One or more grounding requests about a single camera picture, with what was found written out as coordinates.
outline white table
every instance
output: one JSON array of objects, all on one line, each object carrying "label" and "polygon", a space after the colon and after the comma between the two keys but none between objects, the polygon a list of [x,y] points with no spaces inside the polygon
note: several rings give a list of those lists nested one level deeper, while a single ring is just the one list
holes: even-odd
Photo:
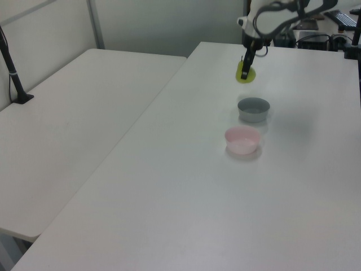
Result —
[{"label": "white table", "polygon": [[184,61],[89,50],[0,112],[0,232],[34,241]]},{"label": "white table", "polygon": [[[270,48],[242,85],[244,53],[201,43],[14,271],[358,270],[357,62]],[[271,114],[261,148],[233,156],[249,96]]]}]

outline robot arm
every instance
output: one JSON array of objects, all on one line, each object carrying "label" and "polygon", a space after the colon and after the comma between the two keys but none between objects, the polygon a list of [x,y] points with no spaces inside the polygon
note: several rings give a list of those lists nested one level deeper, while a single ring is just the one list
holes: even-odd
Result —
[{"label": "robot arm", "polygon": [[[360,0],[339,2],[345,6],[360,4]],[[249,15],[238,19],[245,32],[243,45],[247,49],[241,79],[247,79],[256,51],[263,48],[265,40],[274,38],[299,20],[334,8],[337,4],[338,0],[252,0]]]}]

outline pink bowl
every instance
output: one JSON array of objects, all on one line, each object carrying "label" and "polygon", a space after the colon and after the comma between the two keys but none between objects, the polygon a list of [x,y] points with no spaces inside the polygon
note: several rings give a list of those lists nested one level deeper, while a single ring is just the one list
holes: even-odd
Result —
[{"label": "pink bowl", "polygon": [[224,137],[226,137],[227,148],[240,155],[253,153],[261,140],[259,132],[246,125],[229,128]]}]

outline gray bowl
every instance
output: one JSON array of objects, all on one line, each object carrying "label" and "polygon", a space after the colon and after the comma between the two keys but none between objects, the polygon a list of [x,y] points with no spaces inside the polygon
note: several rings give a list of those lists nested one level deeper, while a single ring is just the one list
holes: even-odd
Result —
[{"label": "gray bowl", "polygon": [[258,123],[266,119],[270,107],[269,102],[261,98],[245,98],[238,103],[239,116],[249,123]]}]

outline keyboard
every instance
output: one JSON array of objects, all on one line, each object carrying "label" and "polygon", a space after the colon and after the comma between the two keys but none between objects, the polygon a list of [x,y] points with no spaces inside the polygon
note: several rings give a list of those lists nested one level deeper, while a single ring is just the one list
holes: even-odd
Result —
[{"label": "keyboard", "polygon": [[325,16],[329,17],[338,25],[344,25],[345,30],[355,30],[356,22],[340,10],[325,12]]}]

